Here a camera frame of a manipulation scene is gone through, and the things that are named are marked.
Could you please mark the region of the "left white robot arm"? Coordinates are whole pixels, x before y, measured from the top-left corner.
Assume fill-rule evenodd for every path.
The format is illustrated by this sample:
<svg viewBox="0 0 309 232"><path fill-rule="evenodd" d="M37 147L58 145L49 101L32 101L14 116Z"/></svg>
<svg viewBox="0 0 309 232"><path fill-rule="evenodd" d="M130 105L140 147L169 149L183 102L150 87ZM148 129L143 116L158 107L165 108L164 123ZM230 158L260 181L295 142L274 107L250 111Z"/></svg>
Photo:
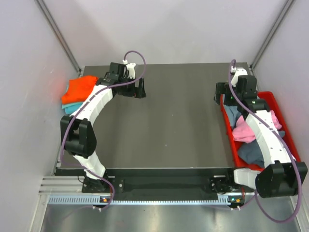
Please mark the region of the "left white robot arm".
<svg viewBox="0 0 309 232"><path fill-rule="evenodd" d="M85 102L69 116L62 117L61 152L67 151L82 166L84 193L99 193L111 189L109 179L105 176L106 168L101 164L97 154L97 139L93 125L115 95L144 98L144 79L136 78L136 64L123 60L111 63L110 69L95 83Z"/></svg>

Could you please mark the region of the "pink t shirt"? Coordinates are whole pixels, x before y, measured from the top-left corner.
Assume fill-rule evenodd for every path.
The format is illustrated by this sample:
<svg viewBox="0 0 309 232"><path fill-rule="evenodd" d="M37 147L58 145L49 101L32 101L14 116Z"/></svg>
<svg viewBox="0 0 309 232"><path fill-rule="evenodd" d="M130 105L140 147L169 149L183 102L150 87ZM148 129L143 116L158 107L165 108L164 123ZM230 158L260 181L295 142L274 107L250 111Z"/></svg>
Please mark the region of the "pink t shirt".
<svg viewBox="0 0 309 232"><path fill-rule="evenodd" d="M237 142L244 142L248 144L255 140L253 130L249 127L242 115L236 121L236 125L232 130L232 135L234 141Z"/></svg>

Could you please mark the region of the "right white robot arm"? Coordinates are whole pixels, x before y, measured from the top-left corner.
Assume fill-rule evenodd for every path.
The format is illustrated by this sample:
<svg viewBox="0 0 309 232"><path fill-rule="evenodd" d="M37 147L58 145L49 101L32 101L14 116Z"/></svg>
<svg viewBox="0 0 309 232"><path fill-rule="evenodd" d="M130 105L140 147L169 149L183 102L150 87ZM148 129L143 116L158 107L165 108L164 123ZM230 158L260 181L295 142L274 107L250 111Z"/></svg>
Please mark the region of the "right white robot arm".
<svg viewBox="0 0 309 232"><path fill-rule="evenodd" d="M253 131L264 159L264 170L254 171L238 168L225 179L230 191L237 191L242 185L257 190L262 198L294 196L299 192L308 172L304 162L296 162L279 135L272 120L266 100L258 98L257 80L245 70L237 69L228 82L216 85L216 104L235 106Z"/></svg>

